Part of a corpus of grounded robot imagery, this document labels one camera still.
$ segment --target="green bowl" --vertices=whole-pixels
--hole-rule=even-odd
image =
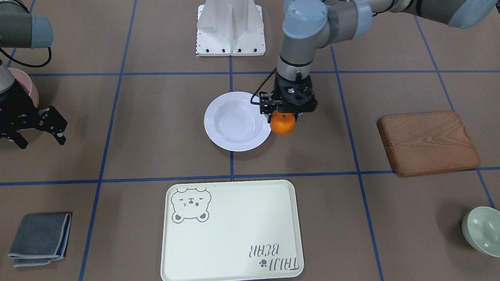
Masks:
[[[474,208],[462,220],[462,233],[479,252],[500,258],[500,211]]]

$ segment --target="blue grid line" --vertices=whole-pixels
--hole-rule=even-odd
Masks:
[[[143,182],[171,182],[171,181],[199,181],[199,180],[226,180],[230,175],[200,175],[200,176],[172,176],[172,177],[144,177],[144,178],[113,178],[103,179],[103,184],[110,183],[143,183]]]
[[[351,176],[357,175],[355,171],[339,172],[296,172],[296,173],[261,173],[261,174],[235,174],[235,179],[251,178],[293,178],[293,177],[324,177],[324,176]]]
[[[479,171],[497,171],[500,170],[500,167],[479,167],[477,168]]]
[[[392,74],[392,73],[437,73],[436,70],[326,70],[326,71],[311,71],[312,74]],[[500,73],[500,70],[439,70],[440,73]],[[270,74],[271,71],[233,71],[233,75],[259,75]],[[230,72],[213,71],[213,72],[89,72],[89,73],[31,73],[30,77],[64,77],[64,76],[161,76],[161,75],[230,75]]]
[[[370,74],[370,73],[436,73],[436,70],[339,70],[340,74]]]
[[[122,84],[122,78],[123,78],[123,72],[125,69],[125,61],[127,59],[127,52],[129,50],[129,43],[130,43],[130,37],[132,34],[132,27],[134,26],[134,17],[136,14],[136,7],[137,7],[137,0],[134,0],[133,2],[133,7],[132,7],[132,15],[130,16],[130,24],[128,26],[128,35],[126,38],[125,42],[125,48],[123,51],[123,58],[121,60],[121,68],[120,68],[120,75],[118,78],[118,83],[116,85],[116,93],[114,94],[114,101],[113,101],[113,108],[111,110],[111,118],[109,120],[109,126],[107,130],[107,137],[106,137],[106,143],[104,145],[104,152],[102,154],[102,162],[100,166],[100,172],[99,172],[99,179],[97,182],[97,187],[95,189],[95,197],[94,197],[94,203],[92,206],[92,215],[90,216],[90,223],[88,226],[88,233],[87,233],[87,240],[85,242],[85,250],[83,252],[83,258],[81,261],[81,268],[80,268],[80,276],[79,276],[79,281],[83,281],[84,279],[84,274],[85,274],[85,267],[87,265],[87,257],[89,255],[89,248],[90,248],[90,243],[91,243],[91,237],[92,237],[92,230],[94,229],[94,220],[96,218],[96,212],[97,212],[97,206],[99,202],[99,194],[101,192],[101,185],[103,181],[103,174],[104,174],[104,168],[106,165],[106,158],[108,155],[108,148],[110,145],[110,139],[111,139],[111,132],[113,130],[113,122],[115,119],[115,110],[117,108],[117,101],[118,101],[118,96],[120,94],[120,87]]]
[[[245,74],[271,74],[272,71],[233,71],[234,75],[245,75]]]
[[[233,91],[233,56],[229,56],[229,92]],[[235,181],[235,153],[229,152],[229,170],[231,182]]]
[[[30,6],[30,7],[29,7],[29,9],[28,9],[30,13],[33,11],[33,7],[35,7],[35,2],[36,2],[36,1],[37,1],[37,0],[33,0],[33,1],[31,2],[31,6]],[[12,50],[12,53],[10,54],[10,56],[11,56],[11,57],[14,57],[14,56],[16,55],[16,51],[17,51],[17,50],[18,50],[18,48],[14,48],[14,49]],[[8,62],[7,62],[7,67],[8,67],[8,68],[10,68],[10,67],[11,67],[11,64],[12,64],[12,60],[11,60],[11,59],[9,59],[9,60],[8,60]]]
[[[72,184],[97,184],[97,179],[82,180],[45,180],[45,181],[14,181],[0,182],[0,187],[12,186],[42,186],[42,185],[72,185]]]
[[[424,35],[424,31],[422,30],[422,27],[420,26],[419,19],[417,18],[416,15],[414,15],[413,17],[415,18],[416,26],[418,27],[418,30],[420,31],[420,35],[422,36],[423,42],[425,43],[425,46],[427,47],[427,51],[429,52],[430,59],[432,60],[432,63],[434,64],[434,68],[436,69],[437,76],[439,77],[439,81],[441,82],[441,85],[442,85],[442,88],[443,88],[444,93],[446,95],[446,98],[448,99],[449,106],[450,106],[452,111],[455,111],[455,107],[453,106],[450,95],[448,94],[448,90],[446,89],[445,82],[443,81],[443,78],[441,77],[441,73],[440,73],[440,70],[438,69],[438,65],[437,65],[436,61],[434,60],[434,56],[431,52],[431,48],[429,47],[426,36]],[[492,208],[495,208],[495,205],[493,204],[492,198],[490,196],[490,192],[488,191],[488,187],[486,186],[486,184],[483,180],[483,176],[481,175],[481,172],[480,172],[481,170],[476,169],[476,171],[477,171],[477,175],[481,181],[482,188],[484,189],[484,192],[486,193],[486,196],[488,197],[490,205],[492,206]]]
[[[132,75],[228,75],[229,72],[202,72],[202,71],[194,71],[194,72],[124,72],[124,76],[132,76]]]
[[[120,73],[32,73],[30,77],[61,77],[61,76],[119,76]]]
[[[500,73],[500,69],[490,70],[439,70],[440,73]]]
[[[479,167],[476,169],[454,171],[453,173],[471,171],[498,171],[500,167]],[[225,180],[244,178],[285,178],[285,177],[327,177],[327,176],[355,176],[355,175],[387,175],[396,174],[393,170],[368,170],[368,171],[333,171],[333,172],[301,172],[301,173],[255,173],[255,174],[228,174],[228,175],[198,175],[198,176],[171,176],[171,177],[140,177],[140,178],[108,178],[101,183],[137,183],[137,182],[168,182],[168,181],[199,181],[199,180]],[[8,186],[39,186],[39,185],[66,185],[66,184],[96,184],[98,179],[80,180],[47,180],[47,181],[7,181],[0,182],[0,187]]]
[[[233,91],[233,56],[229,56],[229,92]]]
[[[233,151],[229,152],[229,169],[231,182],[235,181],[235,153]]]
[[[368,228],[370,230],[371,245],[373,246],[373,253],[375,255],[376,265],[377,265],[377,269],[378,269],[378,276],[380,278],[380,281],[384,281],[384,273],[382,271],[382,264],[380,262],[379,250],[377,248],[377,241],[375,240],[375,232],[374,232],[373,225],[372,225],[372,217],[370,216],[370,209],[368,207],[368,200],[367,200],[367,196],[365,194],[365,186],[363,184],[363,178],[362,178],[362,175],[360,173],[360,165],[358,163],[358,155],[356,154],[356,147],[354,145],[353,133],[351,131],[351,124],[349,122],[349,116],[347,113],[346,100],[344,99],[344,91],[342,90],[342,83],[341,83],[341,78],[340,78],[340,74],[339,74],[339,68],[337,66],[337,59],[335,58],[335,51],[334,51],[333,46],[330,46],[330,51],[331,51],[331,57],[333,59],[333,65],[335,67],[335,75],[337,78],[338,91],[340,93],[340,99],[342,100],[342,108],[344,111],[345,123],[347,124],[347,132],[349,134],[352,155],[354,156],[354,163],[356,165],[356,172],[357,172],[357,179],[359,181],[359,188],[361,189],[361,196],[363,198],[364,211],[366,213],[366,221],[368,222]]]
[[[381,174],[396,174],[393,170],[368,170],[368,171],[360,171],[360,175],[381,175]]]
[[[495,204],[493,203],[492,197],[490,196],[490,192],[488,191],[488,187],[486,186],[485,180],[483,179],[483,175],[481,175],[481,171],[476,170],[476,172],[477,172],[477,176],[479,177],[479,180],[481,181],[482,188],[484,189],[484,192],[486,193],[486,197],[488,197],[488,201],[489,201],[490,206],[493,209],[496,209]]]
[[[441,77],[441,73],[438,69],[438,64],[436,63],[436,60],[434,60],[434,56],[433,56],[433,53],[431,52],[431,48],[429,47],[429,44],[427,43],[426,36],[424,35],[424,31],[422,30],[422,27],[420,26],[419,19],[417,18],[416,15],[414,15],[413,18],[415,18],[416,26],[418,27],[418,30],[420,31],[420,35],[422,36],[423,42],[425,43],[425,47],[427,48],[427,52],[429,53],[430,60],[432,61],[432,64],[434,65],[434,68],[436,69],[436,73],[437,73],[437,76],[439,77],[439,81],[441,82],[442,89],[444,90],[444,94],[446,95],[446,98],[448,99],[449,107],[451,108],[452,111],[455,111],[452,100],[450,99],[450,95],[448,94],[448,90],[446,89],[445,82],[443,81],[443,77]]]

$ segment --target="folded towel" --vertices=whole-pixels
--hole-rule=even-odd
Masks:
[[[70,233],[71,214],[27,214],[10,246],[14,267],[48,265],[64,257]]]

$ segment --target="bear face print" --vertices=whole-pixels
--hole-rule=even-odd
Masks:
[[[206,187],[177,189],[170,201],[173,205],[172,220],[180,224],[184,219],[198,219],[203,223],[209,219],[209,203],[212,199]]]

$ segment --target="wooden tray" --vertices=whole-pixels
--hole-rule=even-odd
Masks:
[[[481,163],[453,111],[384,116],[377,126],[390,166],[400,176],[468,170]]]

